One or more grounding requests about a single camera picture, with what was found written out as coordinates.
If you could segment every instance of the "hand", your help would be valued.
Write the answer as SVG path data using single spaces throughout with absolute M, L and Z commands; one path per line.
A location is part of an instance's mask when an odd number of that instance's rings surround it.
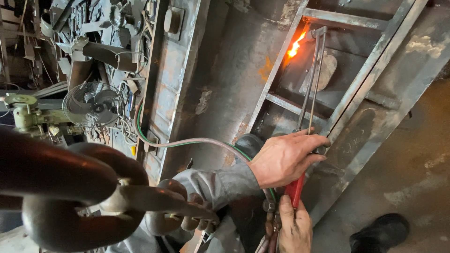
M 312 222 L 308 212 L 300 201 L 297 212 L 288 195 L 281 197 L 281 231 L 279 234 L 280 253 L 310 253 L 312 244 Z
M 258 181 L 259 187 L 285 186 L 300 178 L 315 162 L 326 159 L 324 155 L 311 154 L 322 145 L 330 146 L 325 136 L 306 135 L 308 130 L 268 139 L 248 166 Z

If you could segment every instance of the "torch flame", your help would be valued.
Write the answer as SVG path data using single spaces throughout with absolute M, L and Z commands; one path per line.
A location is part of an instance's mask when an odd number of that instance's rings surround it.
M 294 42 L 294 44 L 292 45 L 292 49 L 288 51 L 288 55 L 290 57 L 294 57 L 297 54 L 298 49 L 300 48 L 300 45 L 298 44 L 299 41 L 301 41 L 306 35 L 306 32 L 303 32 L 300 35 L 300 38 L 298 38 L 298 40 L 296 42 Z

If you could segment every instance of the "gray work shirt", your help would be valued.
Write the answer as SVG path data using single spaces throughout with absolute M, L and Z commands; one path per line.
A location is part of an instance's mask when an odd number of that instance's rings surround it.
M 238 163 L 230 168 L 214 172 L 188 169 L 176 175 L 174 179 L 183 184 L 188 195 L 199 193 L 204 200 L 212 204 L 214 211 L 227 205 L 230 201 L 256 195 L 260 191 L 258 182 L 245 163 Z M 170 253 L 178 252 L 189 241 L 194 232 L 181 228 L 163 236 L 162 241 Z M 245 253 L 236 226 L 230 216 L 225 216 L 216 231 L 202 245 L 199 253 Z M 107 253 L 164 253 L 156 237 L 149 230 L 149 215 L 145 215 L 136 231 L 122 242 L 111 245 Z

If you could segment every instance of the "gloved hand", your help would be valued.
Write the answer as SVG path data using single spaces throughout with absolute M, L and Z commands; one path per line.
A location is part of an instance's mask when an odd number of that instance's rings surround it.
M 279 249 L 281 253 L 310 253 L 312 244 L 312 221 L 300 201 L 297 211 L 288 195 L 281 197 L 279 204 L 281 231 Z
M 308 130 L 268 139 L 248 166 L 261 189 L 285 186 L 300 178 L 315 162 L 326 159 L 324 155 L 311 154 L 322 145 L 330 146 L 325 136 L 306 135 Z

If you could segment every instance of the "fan grille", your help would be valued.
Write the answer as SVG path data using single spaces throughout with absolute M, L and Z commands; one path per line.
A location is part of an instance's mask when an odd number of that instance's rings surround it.
M 124 107 L 123 96 L 113 86 L 89 82 L 71 89 L 63 101 L 66 117 L 81 127 L 100 127 L 115 122 Z

